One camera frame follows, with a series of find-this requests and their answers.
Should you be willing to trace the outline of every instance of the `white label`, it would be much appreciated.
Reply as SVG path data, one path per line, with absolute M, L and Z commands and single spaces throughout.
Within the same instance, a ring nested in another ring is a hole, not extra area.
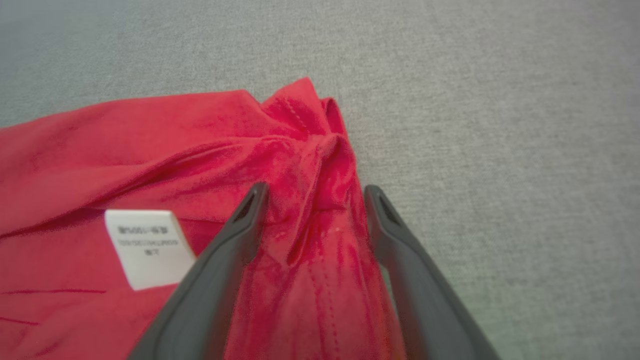
M 104 221 L 133 290 L 180 282 L 196 260 L 171 211 L 107 210 Z

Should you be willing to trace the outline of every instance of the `red fabric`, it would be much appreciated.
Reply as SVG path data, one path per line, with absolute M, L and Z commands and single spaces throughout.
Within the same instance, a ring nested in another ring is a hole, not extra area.
M 302 79 L 107 102 L 0 130 L 0 358 L 123 359 L 175 286 L 132 291 L 103 212 L 170 209 L 199 254 L 253 183 L 267 226 L 227 359 L 397 359 L 336 103 Z

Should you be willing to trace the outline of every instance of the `garment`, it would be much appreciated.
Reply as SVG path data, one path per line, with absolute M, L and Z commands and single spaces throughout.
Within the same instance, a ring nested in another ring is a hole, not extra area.
M 130 289 L 104 210 L 172 210 L 199 254 L 258 181 L 225 358 L 403 357 L 339 109 L 302 79 L 263 104 L 129 99 L 0 130 L 0 358 L 126 358 L 175 285 Z

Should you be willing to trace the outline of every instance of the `gray carpet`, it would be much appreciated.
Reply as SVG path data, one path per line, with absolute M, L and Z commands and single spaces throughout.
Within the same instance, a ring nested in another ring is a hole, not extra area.
M 640 357 L 640 3 L 0 0 L 0 124 L 310 76 L 504 359 Z

